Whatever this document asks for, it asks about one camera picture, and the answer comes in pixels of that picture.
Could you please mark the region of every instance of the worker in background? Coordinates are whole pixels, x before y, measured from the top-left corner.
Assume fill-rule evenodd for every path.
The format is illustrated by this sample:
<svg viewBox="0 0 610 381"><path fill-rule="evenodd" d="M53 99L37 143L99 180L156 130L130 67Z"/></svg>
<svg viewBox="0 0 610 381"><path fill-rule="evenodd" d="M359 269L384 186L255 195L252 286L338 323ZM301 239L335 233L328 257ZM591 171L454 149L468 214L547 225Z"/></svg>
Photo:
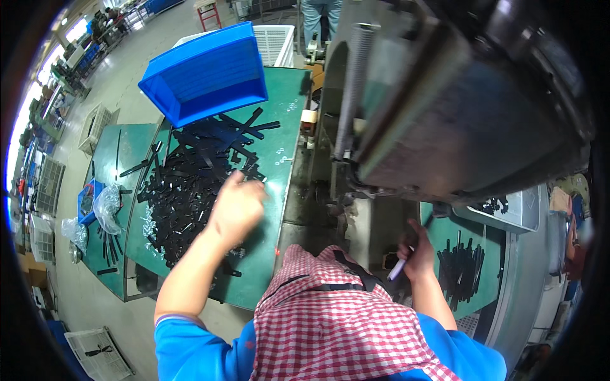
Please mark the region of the worker in background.
<svg viewBox="0 0 610 381"><path fill-rule="evenodd" d="M305 33L305 46L309 44L314 36L314 32L317 32L318 43L321 43L320 36L322 36L322 27L320 24L320 18L322 14L326 14L328 19L328 31L329 38L332 38L337 32L337 25L339 25L339 15L341 14L341 3L342 0L302 0L301 9L303 11L303 31Z"/></svg>
<svg viewBox="0 0 610 381"><path fill-rule="evenodd" d="M413 308L392 302L381 281L338 246L314 257L299 245L284 254L239 338L226 343L199 320L225 253L263 217L264 184L235 171L206 228L172 269L155 309L160 381L181 380L504 380L493 349L458 331L434 275L426 229L404 272Z"/></svg>
<svg viewBox="0 0 610 381"><path fill-rule="evenodd" d="M108 19L112 20L112 23L117 27L117 29L121 33L127 33L127 27L125 26L125 20L123 19L123 15L121 14L121 10L119 8L106 8L106 13L108 14Z"/></svg>

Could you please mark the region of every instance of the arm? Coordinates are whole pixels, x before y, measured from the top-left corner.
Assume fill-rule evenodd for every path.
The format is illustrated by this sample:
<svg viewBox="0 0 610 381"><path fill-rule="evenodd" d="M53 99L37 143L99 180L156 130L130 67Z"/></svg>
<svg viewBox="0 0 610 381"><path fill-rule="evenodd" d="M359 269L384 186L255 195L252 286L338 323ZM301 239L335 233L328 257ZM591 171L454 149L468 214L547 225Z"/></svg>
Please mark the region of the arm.
<svg viewBox="0 0 610 381"><path fill-rule="evenodd" d="M243 174L235 171L220 189L206 228L159 291L155 322L170 313L196 319L206 305L214 272L225 253L240 243L263 216L264 184L242 181Z"/></svg>
<svg viewBox="0 0 610 381"><path fill-rule="evenodd" d="M413 252L409 243L403 242L399 245L398 257L405 260L410 257L404 273L411 281L413 308L434 318L445 330L457 330L456 321L434 275L434 248L428 240L426 228L414 219L409 219L409 224L417 234L417 248Z"/></svg>

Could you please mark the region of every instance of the jeans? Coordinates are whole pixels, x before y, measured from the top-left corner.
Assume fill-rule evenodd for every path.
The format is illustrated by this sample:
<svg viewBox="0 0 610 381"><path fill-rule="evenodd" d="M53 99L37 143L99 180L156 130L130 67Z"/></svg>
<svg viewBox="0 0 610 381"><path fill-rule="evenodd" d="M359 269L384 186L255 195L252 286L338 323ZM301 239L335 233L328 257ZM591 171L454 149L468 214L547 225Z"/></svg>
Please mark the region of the jeans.
<svg viewBox="0 0 610 381"><path fill-rule="evenodd" d="M322 35L320 26L320 17L322 12L325 12L328 17L329 38L335 36L337 25L339 24L339 15L341 13L342 0L302 0L301 9L303 10L303 29L305 33L305 46L309 44L314 36L314 32L318 32L318 42Z"/></svg>

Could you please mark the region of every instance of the red stool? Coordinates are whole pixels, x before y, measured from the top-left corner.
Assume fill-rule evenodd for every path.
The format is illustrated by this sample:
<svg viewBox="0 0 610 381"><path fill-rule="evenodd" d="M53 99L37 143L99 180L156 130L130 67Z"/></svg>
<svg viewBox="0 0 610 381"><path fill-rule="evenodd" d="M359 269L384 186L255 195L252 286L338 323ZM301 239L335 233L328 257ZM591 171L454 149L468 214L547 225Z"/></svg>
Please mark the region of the red stool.
<svg viewBox="0 0 610 381"><path fill-rule="evenodd" d="M212 6L211 9L203 10L204 7ZM206 25L204 24L205 20L216 17L216 22L218 23L218 28L222 28L223 26L220 24L220 17L218 17L218 10L216 9L216 0L199 0L195 3L195 7L197 8L197 14L199 15L199 20L201 21L201 26L203 27L203 31L207 32ZM204 17L204 14L213 12L211 16Z"/></svg>

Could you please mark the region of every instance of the red checkered headscarf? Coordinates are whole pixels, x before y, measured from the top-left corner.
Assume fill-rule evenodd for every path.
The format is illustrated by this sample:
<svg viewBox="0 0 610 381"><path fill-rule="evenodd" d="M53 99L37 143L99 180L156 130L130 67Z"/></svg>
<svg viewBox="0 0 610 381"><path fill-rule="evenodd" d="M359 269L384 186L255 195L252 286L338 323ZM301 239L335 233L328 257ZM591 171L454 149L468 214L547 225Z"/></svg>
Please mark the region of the red checkered headscarf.
<svg viewBox="0 0 610 381"><path fill-rule="evenodd" d="M299 245L286 250L254 311L250 380L370 380L412 369L432 380L458 380L426 344L415 311L392 302L383 287L319 291L348 283L363 288L334 251L341 248L329 246L318 257Z"/></svg>

